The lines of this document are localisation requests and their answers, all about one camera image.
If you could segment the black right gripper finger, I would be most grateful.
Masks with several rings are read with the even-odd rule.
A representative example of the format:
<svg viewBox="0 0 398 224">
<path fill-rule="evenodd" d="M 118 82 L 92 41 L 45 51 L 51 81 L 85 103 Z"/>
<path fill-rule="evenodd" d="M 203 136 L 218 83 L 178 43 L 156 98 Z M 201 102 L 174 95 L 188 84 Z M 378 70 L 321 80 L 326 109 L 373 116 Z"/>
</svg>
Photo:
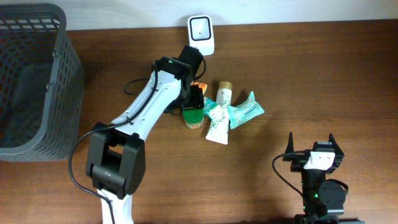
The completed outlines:
<svg viewBox="0 0 398 224">
<path fill-rule="evenodd" d="M 289 133 L 288 144 L 286 147 L 286 153 L 293 153 L 294 152 L 294 140 L 292 132 Z"/>
<path fill-rule="evenodd" d="M 340 150 L 339 145 L 336 143 L 335 138 L 332 133 L 329 134 L 328 141 L 331 142 L 334 150 Z"/>
</svg>

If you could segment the green lid jar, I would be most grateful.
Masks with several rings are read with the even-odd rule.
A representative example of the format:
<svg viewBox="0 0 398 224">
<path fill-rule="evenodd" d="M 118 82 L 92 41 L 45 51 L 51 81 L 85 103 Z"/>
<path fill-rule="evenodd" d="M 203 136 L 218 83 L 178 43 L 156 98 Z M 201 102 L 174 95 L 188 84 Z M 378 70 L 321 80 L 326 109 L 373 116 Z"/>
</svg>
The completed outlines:
<svg viewBox="0 0 398 224">
<path fill-rule="evenodd" d="M 203 108 L 183 110 L 183 119 L 188 128 L 199 128 L 204 122 Z"/>
</svg>

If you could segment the small orange box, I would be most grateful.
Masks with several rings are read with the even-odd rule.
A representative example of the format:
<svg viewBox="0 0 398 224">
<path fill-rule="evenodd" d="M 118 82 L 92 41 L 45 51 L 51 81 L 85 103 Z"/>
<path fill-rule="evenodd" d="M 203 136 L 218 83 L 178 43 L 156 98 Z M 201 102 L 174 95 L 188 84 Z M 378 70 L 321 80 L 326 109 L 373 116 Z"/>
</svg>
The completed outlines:
<svg viewBox="0 0 398 224">
<path fill-rule="evenodd" d="M 207 91 L 207 87 L 208 87 L 208 85 L 206 83 L 192 82 L 191 85 L 198 85 L 198 87 L 202 89 L 202 92 L 205 95 L 205 93 Z"/>
</svg>

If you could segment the small green tissue pack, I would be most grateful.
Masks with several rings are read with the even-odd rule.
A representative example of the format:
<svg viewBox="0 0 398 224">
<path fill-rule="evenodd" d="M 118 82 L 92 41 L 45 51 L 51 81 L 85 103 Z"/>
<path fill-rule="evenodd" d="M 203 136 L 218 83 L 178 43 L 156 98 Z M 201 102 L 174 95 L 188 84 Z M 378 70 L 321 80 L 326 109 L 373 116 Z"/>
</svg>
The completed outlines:
<svg viewBox="0 0 398 224">
<path fill-rule="evenodd" d="M 223 115 L 222 107 L 215 101 L 204 97 L 204 114 L 210 119 L 221 119 Z"/>
</svg>

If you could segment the mint green wipes pack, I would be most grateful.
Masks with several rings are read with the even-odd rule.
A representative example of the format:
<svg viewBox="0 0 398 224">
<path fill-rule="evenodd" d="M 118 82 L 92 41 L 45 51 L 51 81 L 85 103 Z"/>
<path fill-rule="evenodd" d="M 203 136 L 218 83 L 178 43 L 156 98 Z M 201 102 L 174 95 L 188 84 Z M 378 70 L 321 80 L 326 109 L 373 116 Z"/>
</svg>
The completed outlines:
<svg viewBox="0 0 398 224">
<path fill-rule="evenodd" d="M 235 129 L 256 116 L 264 114 L 264 109 L 256 101 L 254 92 L 252 91 L 245 102 L 238 106 L 228 106 L 228 114 L 229 126 L 231 129 Z"/>
</svg>

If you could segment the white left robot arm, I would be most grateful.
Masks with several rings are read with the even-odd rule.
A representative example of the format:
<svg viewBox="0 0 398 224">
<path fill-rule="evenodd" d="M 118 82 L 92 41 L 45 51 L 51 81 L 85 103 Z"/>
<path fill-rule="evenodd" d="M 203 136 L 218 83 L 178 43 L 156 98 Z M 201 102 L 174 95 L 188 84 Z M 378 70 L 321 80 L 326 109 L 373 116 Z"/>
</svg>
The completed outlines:
<svg viewBox="0 0 398 224">
<path fill-rule="evenodd" d="M 145 141 L 164 112 L 203 106 L 193 85 L 205 66 L 197 48 L 186 45 L 175 58 L 156 60 L 147 85 L 111 124 L 97 123 L 90 137 L 86 174 L 100 196 L 103 223 L 132 223 L 132 195 L 146 171 Z"/>
</svg>

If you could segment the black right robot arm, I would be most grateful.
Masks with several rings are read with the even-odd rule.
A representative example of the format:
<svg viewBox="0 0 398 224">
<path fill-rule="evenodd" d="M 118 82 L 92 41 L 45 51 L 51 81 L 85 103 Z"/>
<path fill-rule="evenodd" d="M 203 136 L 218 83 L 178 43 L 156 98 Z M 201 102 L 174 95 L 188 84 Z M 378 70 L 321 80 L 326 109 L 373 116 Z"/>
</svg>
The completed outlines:
<svg viewBox="0 0 398 224">
<path fill-rule="evenodd" d="M 293 134 L 289 134 L 285 152 L 280 156 L 290 162 L 290 171 L 301 173 L 299 195 L 303 213 L 294 216 L 294 223 L 362 223 L 357 218 L 341 219 L 349 187 L 336 179 L 327 179 L 343 162 L 345 154 L 332 134 L 327 141 L 316 141 L 311 149 L 294 150 Z"/>
</svg>

